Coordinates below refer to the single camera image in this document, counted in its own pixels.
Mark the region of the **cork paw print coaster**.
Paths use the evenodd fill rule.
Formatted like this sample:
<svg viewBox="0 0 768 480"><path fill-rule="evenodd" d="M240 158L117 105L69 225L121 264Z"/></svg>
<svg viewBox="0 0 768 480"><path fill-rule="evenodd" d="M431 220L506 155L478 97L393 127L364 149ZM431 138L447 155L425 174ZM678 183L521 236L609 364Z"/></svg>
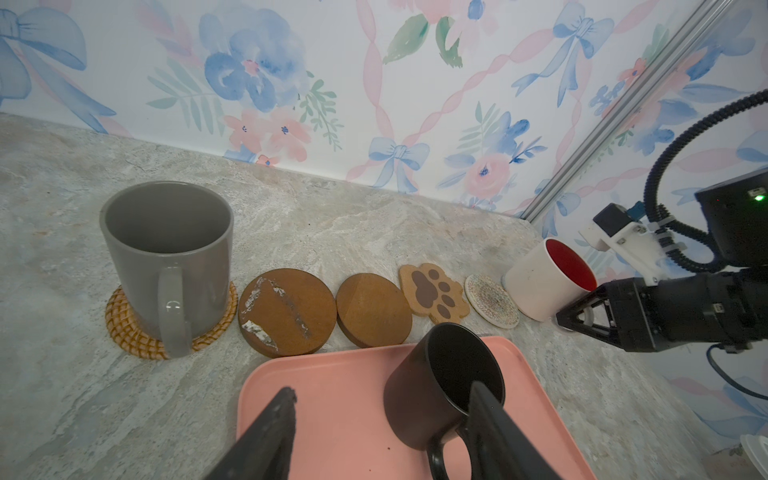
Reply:
<svg viewBox="0 0 768 480"><path fill-rule="evenodd" d="M398 271L401 290L412 313L434 324L460 323L470 314L463 287L432 263L403 265Z"/></svg>

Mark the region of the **white mug red interior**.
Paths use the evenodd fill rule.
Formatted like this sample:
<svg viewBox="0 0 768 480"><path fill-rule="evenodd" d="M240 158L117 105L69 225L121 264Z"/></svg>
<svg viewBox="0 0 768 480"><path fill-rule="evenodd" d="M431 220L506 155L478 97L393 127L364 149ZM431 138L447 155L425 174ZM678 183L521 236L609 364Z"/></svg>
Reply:
<svg viewBox="0 0 768 480"><path fill-rule="evenodd" d="M543 240L518 260L501 284L518 310L539 322L598 287L589 265L556 238Z"/></svg>

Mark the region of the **grey ceramic mug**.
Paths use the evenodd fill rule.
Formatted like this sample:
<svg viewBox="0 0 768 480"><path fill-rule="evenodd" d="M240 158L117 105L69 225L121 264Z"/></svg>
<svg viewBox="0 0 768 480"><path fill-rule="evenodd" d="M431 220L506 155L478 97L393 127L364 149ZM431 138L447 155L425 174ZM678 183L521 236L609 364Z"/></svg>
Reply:
<svg viewBox="0 0 768 480"><path fill-rule="evenodd" d="M234 213L218 193L179 181L128 187L107 200L101 232L142 332L168 356L192 353L229 303Z"/></svg>

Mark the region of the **brown wooden coaster white streak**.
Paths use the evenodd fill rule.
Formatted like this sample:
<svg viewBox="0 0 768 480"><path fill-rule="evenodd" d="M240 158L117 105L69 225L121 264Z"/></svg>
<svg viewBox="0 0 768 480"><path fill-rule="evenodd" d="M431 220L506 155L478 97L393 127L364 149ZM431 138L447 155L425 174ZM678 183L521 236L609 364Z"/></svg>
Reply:
<svg viewBox="0 0 768 480"><path fill-rule="evenodd" d="M330 289L298 269L259 275L245 287L238 305L239 332L254 350L270 358L316 352L331 336L336 321Z"/></svg>

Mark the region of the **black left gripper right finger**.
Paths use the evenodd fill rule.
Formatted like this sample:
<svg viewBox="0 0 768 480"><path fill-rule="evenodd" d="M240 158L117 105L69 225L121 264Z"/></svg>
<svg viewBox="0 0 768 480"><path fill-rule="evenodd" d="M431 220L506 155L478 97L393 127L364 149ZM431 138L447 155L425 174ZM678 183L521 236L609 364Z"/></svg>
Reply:
<svg viewBox="0 0 768 480"><path fill-rule="evenodd" d="M469 453L472 479L561 479L479 381L472 383L468 415L457 433Z"/></svg>

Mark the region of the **multicolour stitched round coaster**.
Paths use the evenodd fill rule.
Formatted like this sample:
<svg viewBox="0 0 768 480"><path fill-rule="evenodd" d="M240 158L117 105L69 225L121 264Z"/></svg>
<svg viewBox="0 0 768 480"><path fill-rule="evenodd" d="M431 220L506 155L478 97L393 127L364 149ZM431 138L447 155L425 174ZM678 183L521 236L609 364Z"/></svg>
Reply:
<svg viewBox="0 0 768 480"><path fill-rule="evenodd" d="M490 324L501 329L514 329L520 312L502 286L484 275L469 275L464 282L467 299L475 311Z"/></svg>

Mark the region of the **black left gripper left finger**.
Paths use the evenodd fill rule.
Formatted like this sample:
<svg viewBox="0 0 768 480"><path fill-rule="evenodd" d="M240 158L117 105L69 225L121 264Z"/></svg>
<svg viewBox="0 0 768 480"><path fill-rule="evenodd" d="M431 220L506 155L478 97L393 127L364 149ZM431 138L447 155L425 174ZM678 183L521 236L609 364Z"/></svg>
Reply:
<svg viewBox="0 0 768 480"><path fill-rule="evenodd" d="M296 435L296 401L292 388L280 389L205 479L287 479Z"/></svg>

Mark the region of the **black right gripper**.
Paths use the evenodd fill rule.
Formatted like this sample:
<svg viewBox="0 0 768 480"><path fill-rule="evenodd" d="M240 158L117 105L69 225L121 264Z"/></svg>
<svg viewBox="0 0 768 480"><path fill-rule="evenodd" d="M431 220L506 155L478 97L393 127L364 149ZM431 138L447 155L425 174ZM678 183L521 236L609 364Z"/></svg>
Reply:
<svg viewBox="0 0 768 480"><path fill-rule="evenodd" d="M612 281L553 317L561 330L629 352L660 352L688 343L743 351L767 338L767 270L701 273L647 286Z"/></svg>

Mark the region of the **woven rattan round coaster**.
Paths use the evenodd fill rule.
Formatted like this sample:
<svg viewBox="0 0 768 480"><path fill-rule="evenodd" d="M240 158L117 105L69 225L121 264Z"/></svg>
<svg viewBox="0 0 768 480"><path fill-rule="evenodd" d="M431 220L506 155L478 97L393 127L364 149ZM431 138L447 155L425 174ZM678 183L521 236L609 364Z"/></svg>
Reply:
<svg viewBox="0 0 768 480"><path fill-rule="evenodd" d="M224 334L235 318L237 304L238 292L235 284L230 282L225 314L211 331L193 339L192 352L207 348ZM139 328L137 316L121 286L113 291L108 300L104 317L109 336L125 352L147 360L170 359L163 342Z"/></svg>

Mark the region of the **plain brown wooden coaster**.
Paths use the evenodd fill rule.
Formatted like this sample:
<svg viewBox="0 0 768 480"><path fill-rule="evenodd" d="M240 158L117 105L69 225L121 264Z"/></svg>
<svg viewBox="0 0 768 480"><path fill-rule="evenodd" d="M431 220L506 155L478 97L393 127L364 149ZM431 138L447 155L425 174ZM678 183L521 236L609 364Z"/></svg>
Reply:
<svg viewBox="0 0 768 480"><path fill-rule="evenodd" d="M361 348L402 344L411 333L412 312L403 292L373 273L348 277L336 294L337 322Z"/></svg>

